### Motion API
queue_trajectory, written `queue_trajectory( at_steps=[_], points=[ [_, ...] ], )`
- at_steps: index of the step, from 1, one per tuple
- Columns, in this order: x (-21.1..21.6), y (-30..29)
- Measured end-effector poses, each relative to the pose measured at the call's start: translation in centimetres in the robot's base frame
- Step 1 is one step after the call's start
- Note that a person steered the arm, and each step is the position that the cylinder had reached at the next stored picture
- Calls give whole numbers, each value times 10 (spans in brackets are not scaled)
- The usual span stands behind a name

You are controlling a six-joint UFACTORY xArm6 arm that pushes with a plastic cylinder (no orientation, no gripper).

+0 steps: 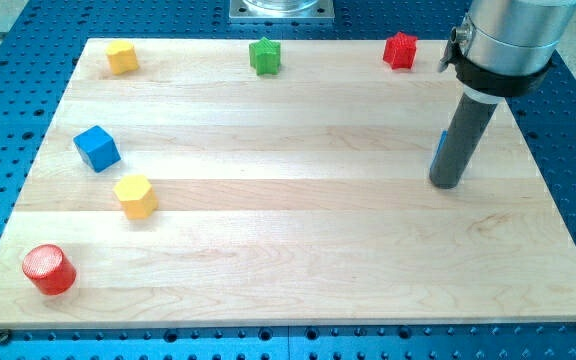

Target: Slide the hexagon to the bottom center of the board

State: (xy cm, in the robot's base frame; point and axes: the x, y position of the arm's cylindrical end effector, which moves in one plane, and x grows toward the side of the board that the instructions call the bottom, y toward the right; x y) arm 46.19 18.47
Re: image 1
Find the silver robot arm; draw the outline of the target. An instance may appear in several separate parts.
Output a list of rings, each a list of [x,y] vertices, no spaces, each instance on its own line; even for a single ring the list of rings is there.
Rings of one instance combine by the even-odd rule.
[[[458,185],[501,100],[541,85],[575,11],[576,0],[471,2],[438,66],[455,68],[463,94],[430,166],[435,187]]]

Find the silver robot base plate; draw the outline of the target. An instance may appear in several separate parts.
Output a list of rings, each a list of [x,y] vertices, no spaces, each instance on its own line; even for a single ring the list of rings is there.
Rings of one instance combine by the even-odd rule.
[[[230,0],[228,15],[235,23],[328,23],[335,19],[333,0]]]

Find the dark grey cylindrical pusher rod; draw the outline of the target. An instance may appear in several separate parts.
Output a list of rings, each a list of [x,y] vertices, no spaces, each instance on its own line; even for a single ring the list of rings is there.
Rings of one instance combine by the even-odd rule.
[[[435,187],[451,189],[458,185],[497,104],[497,101],[475,100],[466,93],[462,95],[435,167],[429,172]]]

